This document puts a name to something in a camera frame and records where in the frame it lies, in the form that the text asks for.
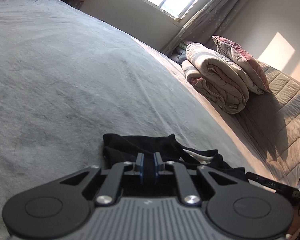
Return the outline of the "beige and black sweatshirt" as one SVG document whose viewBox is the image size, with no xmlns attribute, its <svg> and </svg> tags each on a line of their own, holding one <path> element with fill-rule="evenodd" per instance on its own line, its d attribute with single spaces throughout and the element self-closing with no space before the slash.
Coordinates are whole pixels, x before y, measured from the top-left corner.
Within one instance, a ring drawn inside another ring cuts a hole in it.
<svg viewBox="0 0 300 240">
<path fill-rule="evenodd" d="M 135 162 L 139 153 L 144 155 L 143 168 L 146 179 L 154 180 L 154 154 L 159 152 L 162 161 L 175 161 L 182 163 L 186 168 L 195 170 L 200 162 L 191 156 L 207 157 L 207 166 L 221 171 L 237 179 L 248 181 L 245 168 L 232 168 L 223 160 L 218 150 L 199 151 L 183 146 L 177 142 L 175 135 L 167 137 L 146 137 L 140 135 L 121 136 L 108 133 L 103 135 L 103 155 L 109 167 L 124 161 Z"/>
</svg>

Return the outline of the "dark clothes by curtain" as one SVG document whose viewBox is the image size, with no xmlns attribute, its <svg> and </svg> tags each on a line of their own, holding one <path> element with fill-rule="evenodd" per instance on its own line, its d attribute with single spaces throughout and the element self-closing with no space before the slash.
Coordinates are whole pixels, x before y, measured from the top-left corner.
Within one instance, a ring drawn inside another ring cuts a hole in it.
<svg viewBox="0 0 300 240">
<path fill-rule="evenodd" d="M 189 44 L 192 44 L 192 41 L 183 40 L 181 41 L 176 48 L 174 49 L 170 59 L 177 64 L 181 65 L 186 58 L 186 48 Z"/>
</svg>

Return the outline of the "quilted grey bedspread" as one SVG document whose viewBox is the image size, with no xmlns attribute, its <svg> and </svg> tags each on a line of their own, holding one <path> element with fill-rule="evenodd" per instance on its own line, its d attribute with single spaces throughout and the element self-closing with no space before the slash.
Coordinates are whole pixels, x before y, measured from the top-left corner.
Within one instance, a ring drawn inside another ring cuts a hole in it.
<svg viewBox="0 0 300 240">
<path fill-rule="evenodd" d="M 270 92 L 250 94 L 235 115 L 276 181 L 295 186 L 300 177 L 300 82 L 261 62 Z"/>
</svg>

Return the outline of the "folded beige pink quilt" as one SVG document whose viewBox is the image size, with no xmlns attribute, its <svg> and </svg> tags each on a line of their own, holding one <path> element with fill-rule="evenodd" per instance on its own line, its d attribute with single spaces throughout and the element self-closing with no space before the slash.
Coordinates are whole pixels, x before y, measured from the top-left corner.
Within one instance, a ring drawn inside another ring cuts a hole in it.
<svg viewBox="0 0 300 240">
<path fill-rule="evenodd" d="M 245 108 L 248 87 L 228 58 L 200 43 L 191 43 L 181 68 L 195 90 L 226 113 L 236 114 Z"/>
</svg>

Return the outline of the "grey fleece bed blanket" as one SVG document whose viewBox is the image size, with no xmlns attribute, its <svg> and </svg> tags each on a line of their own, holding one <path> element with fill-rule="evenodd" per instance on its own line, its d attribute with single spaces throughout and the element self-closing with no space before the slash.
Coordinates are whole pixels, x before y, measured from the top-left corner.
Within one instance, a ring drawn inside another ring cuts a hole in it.
<svg viewBox="0 0 300 240">
<path fill-rule="evenodd" d="M 101 164 L 106 133 L 174 134 L 264 171 L 257 150 L 161 53 L 59 0 L 0 1 L 0 239 L 6 200 Z"/>
</svg>

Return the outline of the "pink beige pillow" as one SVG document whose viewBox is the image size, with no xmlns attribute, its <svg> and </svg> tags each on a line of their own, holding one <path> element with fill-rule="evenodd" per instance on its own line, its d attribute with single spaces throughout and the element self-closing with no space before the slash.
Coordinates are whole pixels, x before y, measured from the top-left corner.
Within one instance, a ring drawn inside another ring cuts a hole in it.
<svg viewBox="0 0 300 240">
<path fill-rule="evenodd" d="M 270 93 L 267 77 L 258 61 L 239 44 L 221 36 L 212 36 L 219 54 L 226 56 L 239 65 L 251 78 L 253 83 L 264 92 Z"/>
</svg>

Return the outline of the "patterned window curtain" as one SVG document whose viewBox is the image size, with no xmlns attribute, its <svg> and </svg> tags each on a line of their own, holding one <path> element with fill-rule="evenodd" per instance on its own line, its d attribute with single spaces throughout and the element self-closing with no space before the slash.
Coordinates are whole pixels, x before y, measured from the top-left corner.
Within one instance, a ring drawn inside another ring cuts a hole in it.
<svg viewBox="0 0 300 240">
<path fill-rule="evenodd" d="M 181 41 L 198 42 L 208 48 L 213 46 L 212 36 L 219 36 L 248 0 L 209 0 L 161 49 L 167 56 L 172 55 Z"/>
</svg>

